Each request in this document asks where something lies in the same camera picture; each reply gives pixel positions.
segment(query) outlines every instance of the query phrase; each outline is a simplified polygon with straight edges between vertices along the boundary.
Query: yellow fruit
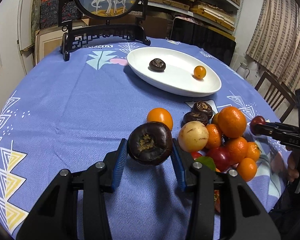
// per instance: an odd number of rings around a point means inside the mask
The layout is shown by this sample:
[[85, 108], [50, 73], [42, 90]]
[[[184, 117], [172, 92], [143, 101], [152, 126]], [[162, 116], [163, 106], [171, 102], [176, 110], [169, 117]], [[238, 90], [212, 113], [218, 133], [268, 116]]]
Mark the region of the yellow fruit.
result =
[[203, 66], [196, 66], [193, 74], [197, 79], [203, 79], [206, 76], [207, 71]]
[[207, 144], [209, 133], [205, 125], [199, 121], [186, 123], [178, 135], [178, 143], [186, 152], [198, 152]]

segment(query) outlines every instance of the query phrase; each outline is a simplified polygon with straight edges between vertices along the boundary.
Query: pink pattern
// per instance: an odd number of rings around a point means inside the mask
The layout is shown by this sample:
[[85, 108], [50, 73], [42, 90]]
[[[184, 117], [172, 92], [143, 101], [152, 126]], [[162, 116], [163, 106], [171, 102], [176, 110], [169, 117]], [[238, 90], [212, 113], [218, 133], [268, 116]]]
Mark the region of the pink pattern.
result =
[[125, 58], [112, 58], [110, 62], [113, 64], [120, 64], [121, 66], [128, 65], [128, 61]]

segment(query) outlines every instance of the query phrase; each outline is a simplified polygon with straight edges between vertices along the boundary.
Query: striped curtain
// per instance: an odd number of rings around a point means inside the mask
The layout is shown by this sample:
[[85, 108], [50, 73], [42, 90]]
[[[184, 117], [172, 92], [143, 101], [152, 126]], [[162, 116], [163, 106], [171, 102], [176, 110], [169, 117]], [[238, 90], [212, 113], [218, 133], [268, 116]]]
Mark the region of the striped curtain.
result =
[[300, 8], [295, 0], [264, 0], [247, 54], [291, 91], [300, 88]]

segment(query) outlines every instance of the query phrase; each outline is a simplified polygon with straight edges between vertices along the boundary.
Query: yellow triangle pattern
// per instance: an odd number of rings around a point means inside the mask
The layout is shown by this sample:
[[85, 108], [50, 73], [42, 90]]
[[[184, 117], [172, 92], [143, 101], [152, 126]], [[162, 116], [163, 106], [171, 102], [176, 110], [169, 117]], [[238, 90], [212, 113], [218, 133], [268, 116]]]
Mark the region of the yellow triangle pattern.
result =
[[7, 168], [7, 172], [10, 172], [13, 170], [13, 168], [15, 166], [17, 166], [17, 164], [19, 162], [21, 162], [24, 157], [26, 157], [27, 154], [25, 153], [21, 153], [21, 152], [16, 152], [16, 151], [11, 151], [11, 155], [10, 155], [10, 158], [9, 158], [9, 164], [8, 164], [8, 168]]
[[7, 183], [5, 190], [5, 199], [8, 200], [26, 181], [25, 178], [12, 173], [7, 173]]
[[16, 227], [27, 217], [28, 212], [6, 202], [6, 219], [9, 232], [12, 234]]

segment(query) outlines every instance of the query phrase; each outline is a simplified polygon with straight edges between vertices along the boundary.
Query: green leaf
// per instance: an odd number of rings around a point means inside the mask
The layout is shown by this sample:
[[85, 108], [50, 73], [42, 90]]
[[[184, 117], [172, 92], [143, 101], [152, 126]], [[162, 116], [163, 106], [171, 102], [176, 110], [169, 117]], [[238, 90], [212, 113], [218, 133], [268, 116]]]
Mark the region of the green leaf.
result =
[[216, 165], [214, 164], [214, 161], [211, 157], [202, 156], [195, 159], [195, 161], [206, 165], [212, 171], [216, 171]]

